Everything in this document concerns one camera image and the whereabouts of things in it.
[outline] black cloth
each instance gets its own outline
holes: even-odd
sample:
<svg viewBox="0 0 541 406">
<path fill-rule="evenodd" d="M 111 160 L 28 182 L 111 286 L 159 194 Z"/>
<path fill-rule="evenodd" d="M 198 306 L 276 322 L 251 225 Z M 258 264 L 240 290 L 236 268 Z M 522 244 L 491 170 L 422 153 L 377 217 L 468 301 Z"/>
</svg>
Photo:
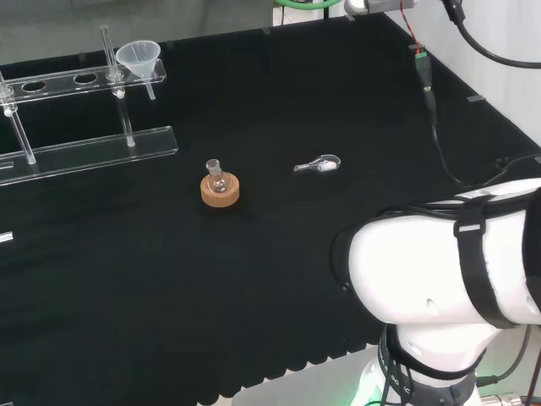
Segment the black cloth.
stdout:
<svg viewBox="0 0 541 406">
<path fill-rule="evenodd" d="M 156 103 L 128 89 L 134 129 L 172 125 L 177 155 L 0 188 L 0 232 L 14 232 L 0 244 L 0 403 L 209 404 L 377 343 L 381 324 L 331 275 L 333 236 L 461 191 L 431 140 L 411 40 L 382 15 L 270 31 L 163 44 Z M 434 91 L 458 176 L 536 150 L 436 61 Z M 121 132 L 108 92 L 19 112 L 34 147 Z M 17 149 L 7 120 L 0 134 L 1 152 Z M 338 171 L 293 175 L 325 153 Z M 201 202 L 210 158 L 240 179 L 230 210 Z M 540 174 L 524 162 L 502 181 Z"/>
</svg>

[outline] white wall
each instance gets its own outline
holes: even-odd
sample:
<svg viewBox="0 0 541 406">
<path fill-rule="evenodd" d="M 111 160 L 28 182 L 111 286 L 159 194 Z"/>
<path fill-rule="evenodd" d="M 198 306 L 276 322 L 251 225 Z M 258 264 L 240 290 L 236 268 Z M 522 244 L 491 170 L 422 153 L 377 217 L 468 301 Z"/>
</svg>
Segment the white wall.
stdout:
<svg viewBox="0 0 541 406">
<path fill-rule="evenodd" d="M 463 7 L 468 31 L 491 52 L 541 62 L 540 0 L 464 0 Z M 389 15 L 406 29 L 400 12 Z M 430 52 L 541 145 L 541 70 L 510 68 L 479 55 L 440 0 L 419 0 L 406 16 Z"/>
<path fill-rule="evenodd" d="M 513 363 L 524 338 L 525 327 L 501 332 L 487 348 L 487 353 L 480 366 L 476 369 L 478 376 L 503 374 Z M 482 396 L 516 392 L 521 396 L 527 395 L 532 380 L 533 367 L 537 361 L 541 348 L 541 329 L 534 327 L 530 337 L 530 344 L 522 358 L 522 362 L 515 372 L 504 381 L 496 385 L 480 388 Z M 541 383 L 535 390 L 536 396 L 541 396 Z"/>
<path fill-rule="evenodd" d="M 0 65 L 269 26 L 269 0 L 0 0 Z"/>
</svg>

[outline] acrylic stand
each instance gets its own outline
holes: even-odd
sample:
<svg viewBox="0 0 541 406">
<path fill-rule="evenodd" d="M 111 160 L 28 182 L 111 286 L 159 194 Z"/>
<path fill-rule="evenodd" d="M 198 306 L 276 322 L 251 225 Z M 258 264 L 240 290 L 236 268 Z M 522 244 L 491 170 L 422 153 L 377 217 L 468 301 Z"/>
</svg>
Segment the acrylic stand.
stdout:
<svg viewBox="0 0 541 406">
<path fill-rule="evenodd" d="M 154 156 L 174 154 L 177 141 L 171 127 L 133 131 L 126 106 L 126 87 L 152 86 L 167 76 L 161 60 L 145 80 L 117 65 L 108 28 L 101 35 L 107 66 L 4 80 L 0 73 L 0 106 L 11 121 L 22 151 L 0 155 L 0 185 L 84 171 Z M 33 150 L 18 113 L 18 104 L 92 91 L 110 90 L 117 101 L 123 134 L 51 145 Z"/>
</svg>

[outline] robotic arm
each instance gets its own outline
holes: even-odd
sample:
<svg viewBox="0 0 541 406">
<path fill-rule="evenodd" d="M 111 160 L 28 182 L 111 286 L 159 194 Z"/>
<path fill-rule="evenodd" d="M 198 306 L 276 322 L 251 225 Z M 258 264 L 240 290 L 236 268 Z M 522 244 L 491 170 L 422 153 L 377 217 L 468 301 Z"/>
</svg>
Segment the robotic arm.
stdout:
<svg viewBox="0 0 541 406">
<path fill-rule="evenodd" d="M 388 324 L 354 406 L 482 404 L 474 371 L 487 345 L 541 324 L 539 188 L 527 179 L 396 207 L 336 237 L 333 266 Z"/>
</svg>

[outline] cable clip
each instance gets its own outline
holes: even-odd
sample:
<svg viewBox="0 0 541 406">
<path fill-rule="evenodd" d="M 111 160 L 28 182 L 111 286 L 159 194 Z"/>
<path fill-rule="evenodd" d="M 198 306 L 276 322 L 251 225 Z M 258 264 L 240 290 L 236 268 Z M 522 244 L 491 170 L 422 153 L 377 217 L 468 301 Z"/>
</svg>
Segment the cable clip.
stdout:
<svg viewBox="0 0 541 406">
<path fill-rule="evenodd" d="M 485 203 L 492 197 L 492 195 L 479 196 L 462 204 L 462 208 L 458 212 L 458 220 L 456 220 L 454 226 L 455 237 L 458 237 L 461 233 L 481 233 L 481 235 L 486 233 L 487 222 L 484 218 L 483 209 Z"/>
</svg>

